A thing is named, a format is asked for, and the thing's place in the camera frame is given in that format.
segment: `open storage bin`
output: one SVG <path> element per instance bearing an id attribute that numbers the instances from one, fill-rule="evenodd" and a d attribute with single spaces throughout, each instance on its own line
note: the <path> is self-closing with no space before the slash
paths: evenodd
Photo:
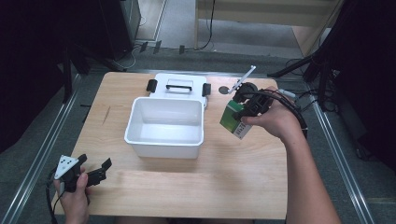
<path id="1" fill-rule="evenodd" d="M 204 106 L 192 99 L 136 98 L 124 138 L 140 157 L 195 159 L 204 142 Z"/>

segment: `metal track on floor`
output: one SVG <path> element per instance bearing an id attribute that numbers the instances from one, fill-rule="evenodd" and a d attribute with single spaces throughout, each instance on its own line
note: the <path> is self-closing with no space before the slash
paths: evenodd
<path id="1" fill-rule="evenodd" d="M 314 89 L 310 84 L 306 84 L 306 87 L 309 90 Z M 310 99 L 311 101 L 314 101 L 315 97 L 311 95 Z M 326 113 L 324 113 L 320 109 L 320 106 L 317 103 L 314 103 L 314 109 L 315 109 L 315 113 L 318 116 L 320 126 L 323 129 L 323 132 L 327 138 L 330 149 L 332 150 L 332 155 L 334 156 L 341 177 L 344 180 L 350 199 L 353 205 L 355 206 L 359 220 L 361 221 L 361 223 L 374 224 L 375 221 L 368 207 L 368 204 L 361 192 L 361 187 L 359 186 L 355 176 L 353 175 L 347 163 L 347 159 L 345 158 L 343 150 L 340 144 L 338 143 L 337 137 L 334 131 L 332 130 L 332 125 L 330 124 Z"/>
<path id="2" fill-rule="evenodd" d="M 2 224 L 17 223 L 23 207 L 26 205 L 32 190 L 35 187 L 35 183 L 39 178 L 44 165 L 46 164 L 47 158 L 51 153 L 58 134 L 64 126 L 64 122 L 67 119 L 68 114 L 76 100 L 80 82 L 81 76 L 77 74 L 73 82 L 73 94 L 71 95 L 70 99 L 62 105 L 55 121 L 52 123 L 52 126 L 50 127 L 49 132 L 43 144 L 41 145 L 41 148 L 38 150 L 37 155 L 35 156 L 35 160 L 18 187 L 14 199 L 12 200 L 12 203 L 6 212 L 6 215 L 3 217 Z"/>

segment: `gray carpet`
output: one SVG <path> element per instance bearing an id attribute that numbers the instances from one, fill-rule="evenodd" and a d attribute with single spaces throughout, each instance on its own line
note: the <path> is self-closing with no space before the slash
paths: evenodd
<path id="1" fill-rule="evenodd" d="M 177 50 L 162 49 L 153 54 L 148 48 L 143 53 L 135 53 L 136 63 L 129 72 L 143 70 L 173 70 L 223 72 L 230 75 L 243 75 L 254 64 L 257 69 L 254 77 L 272 73 L 284 68 L 288 59 L 224 54 L 213 52 L 186 51 L 179 55 Z M 132 63 L 131 56 L 119 63 Z M 70 155 L 83 126 L 83 120 L 89 112 L 90 105 L 100 86 L 101 80 L 109 70 L 101 64 L 92 62 L 92 70 L 83 76 L 77 99 L 67 120 L 53 146 L 45 167 L 21 212 L 18 223 L 50 223 L 50 215 L 45 201 L 45 183 L 50 169 L 58 162 L 59 157 Z M 286 90 L 305 91 L 301 77 L 286 75 L 276 80 L 280 88 Z M 49 102 L 47 107 L 34 120 L 21 140 L 13 147 L 0 154 L 0 217 L 3 217 L 14 197 L 15 190 L 24 179 L 30 164 L 43 143 L 50 125 L 55 120 L 62 106 L 63 90 L 60 90 Z M 309 99 L 303 98 L 301 105 L 308 105 Z M 304 113 L 308 124 L 308 142 L 336 209 L 344 223 L 360 223 L 355 208 L 350 200 L 346 186 L 340 176 L 326 137 L 320 127 L 314 109 L 309 107 Z M 362 161 L 354 153 L 354 147 L 343 121 L 335 113 L 328 114 L 332 126 L 340 137 L 340 145 L 357 177 L 362 191 L 367 198 L 377 223 L 393 223 L 396 220 L 396 178 L 394 173 L 379 161 Z M 111 223 L 113 217 L 91 217 L 90 223 Z M 283 223 L 282 220 L 256 220 L 256 223 Z"/>

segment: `forearm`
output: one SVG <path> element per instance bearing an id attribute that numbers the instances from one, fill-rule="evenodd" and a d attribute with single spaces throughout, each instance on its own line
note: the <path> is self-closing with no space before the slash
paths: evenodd
<path id="1" fill-rule="evenodd" d="M 303 135 L 282 141 L 288 156 L 288 224 L 340 223 Z"/>

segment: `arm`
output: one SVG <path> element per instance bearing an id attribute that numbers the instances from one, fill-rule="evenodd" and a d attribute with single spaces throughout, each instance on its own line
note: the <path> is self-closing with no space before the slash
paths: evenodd
<path id="1" fill-rule="evenodd" d="M 88 223 L 88 200 L 86 196 L 86 186 L 88 183 L 88 175 L 83 173 L 81 168 L 81 176 L 78 178 L 76 191 L 74 193 L 65 192 L 61 198 L 61 205 L 66 216 L 66 224 L 85 224 Z M 56 191 L 59 195 L 60 182 L 54 180 Z"/>
<path id="2" fill-rule="evenodd" d="M 297 118 L 280 102 L 274 101 L 265 114 L 243 117 L 242 121 L 262 126 L 285 144 L 288 158 L 288 224 L 341 223 Z"/>

